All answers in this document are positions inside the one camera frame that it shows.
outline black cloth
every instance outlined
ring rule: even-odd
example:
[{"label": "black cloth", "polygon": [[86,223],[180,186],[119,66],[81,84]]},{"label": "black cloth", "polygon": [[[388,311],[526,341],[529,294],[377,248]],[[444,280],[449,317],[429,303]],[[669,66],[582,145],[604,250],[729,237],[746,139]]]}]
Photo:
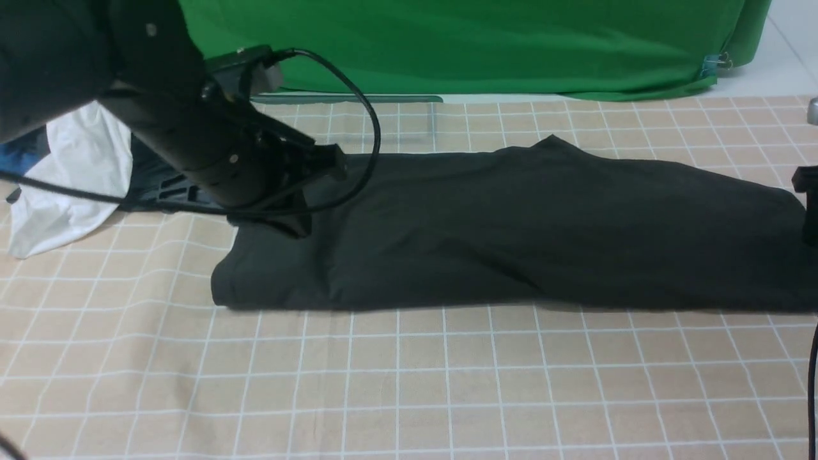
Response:
[{"label": "black cloth", "polygon": [[[368,156],[349,158],[357,177]],[[346,183],[308,190],[311,203]],[[294,241],[239,228],[212,276],[231,309],[559,301],[612,309],[818,310],[818,252],[791,193],[550,137],[493,153],[384,155],[353,202]]]}]

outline black cable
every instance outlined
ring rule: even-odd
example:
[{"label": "black cable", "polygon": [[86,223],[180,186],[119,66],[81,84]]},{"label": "black cable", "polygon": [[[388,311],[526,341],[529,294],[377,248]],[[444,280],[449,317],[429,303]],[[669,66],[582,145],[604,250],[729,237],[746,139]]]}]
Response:
[{"label": "black cable", "polygon": [[11,460],[27,460],[25,455],[6,436],[0,433],[0,452]]},{"label": "black cable", "polygon": [[810,348],[810,366],[807,371],[807,426],[809,428],[809,460],[816,460],[816,358],[818,358],[818,326],[812,335]]},{"label": "black cable", "polygon": [[323,66],[325,69],[329,70],[336,78],[338,78],[344,85],[346,85],[349,91],[351,91],[355,95],[355,97],[361,102],[361,104],[363,104],[364,108],[366,109],[366,113],[369,115],[372,121],[372,132],[374,134],[374,140],[372,143],[372,153],[370,154],[369,162],[367,163],[366,168],[364,169],[361,177],[358,179],[355,186],[345,195],[336,200],[332,200],[321,205],[307,207],[301,210],[231,211],[211,208],[202,205],[190,205],[187,203],[165,202],[160,204],[150,200],[126,200],[119,196],[86,192],[72,187],[63,187],[55,183],[44,182],[38,179],[26,178],[21,174],[9,173],[7,171],[0,171],[0,180],[17,182],[20,185],[37,188],[39,190],[44,190],[45,192],[53,192],[59,193],[61,195],[72,196],[73,198],[80,198],[90,201],[99,201],[101,203],[110,203],[112,205],[126,205],[128,207],[137,207],[143,210],[163,212],[191,212],[197,214],[221,216],[230,215],[246,219],[262,219],[290,215],[315,214],[317,212],[321,212],[324,210],[340,206],[352,200],[355,196],[357,196],[357,194],[360,193],[361,190],[363,190],[363,188],[366,187],[366,185],[369,183],[369,180],[372,177],[372,173],[375,171],[375,166],[377,165],[378,156],[380,154],[381,143],[380,122],[378,121],[378,115],[375,113],[375,108],[372,107],[372,104],[369,102],[369,99],[366,98],[361,89],[358,88],[358,86],[355,83],[353,83],[352,80],[350,80],[344,74],[344,72],[338,69],[338,67],[335,67],[327,59],[319,56],[314,52],[295,48],[276,52],[276,55],[281,57],[281,59],[279,59],[278,61],[284,61],[295,56],[308,57],[309,59],[312,59],[313,61]]}]

